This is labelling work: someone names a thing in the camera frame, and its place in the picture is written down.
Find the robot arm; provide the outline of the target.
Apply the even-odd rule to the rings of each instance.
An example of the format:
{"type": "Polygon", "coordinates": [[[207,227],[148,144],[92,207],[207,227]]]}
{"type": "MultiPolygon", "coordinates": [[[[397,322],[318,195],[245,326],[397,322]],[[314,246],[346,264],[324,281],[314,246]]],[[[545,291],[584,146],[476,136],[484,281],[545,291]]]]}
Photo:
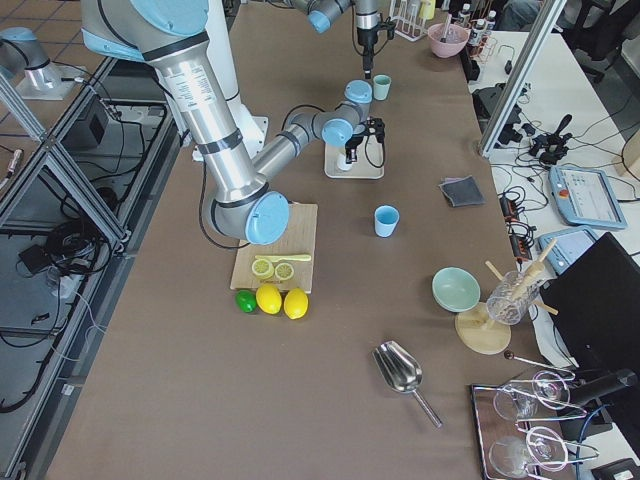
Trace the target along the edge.
{"type": "Polygon", "coordinates": [[[378,2],[370,0],[292,0],[288,7],[306,15],[313,29],[325,33],[346,12],[352,14],[352,44],[361,57],[364,77],[373,75],[374,58],[394,38],[396,22],[384,19],[378,10],[378,2]]]}
{"type": "Polygon", "coordinates": [[[217,190],[211,226],[227,237],[269,245],[286,231],[289,204],[271,179],[312,141],[345,145],[364,123],[371,85],[353,80],[332,111],[293,117],[255,156],[243,142],[212,61],[231,54],[219,1],[84,1],[82,33],[95,53],[145,63],[165,82],[217,190]]]}

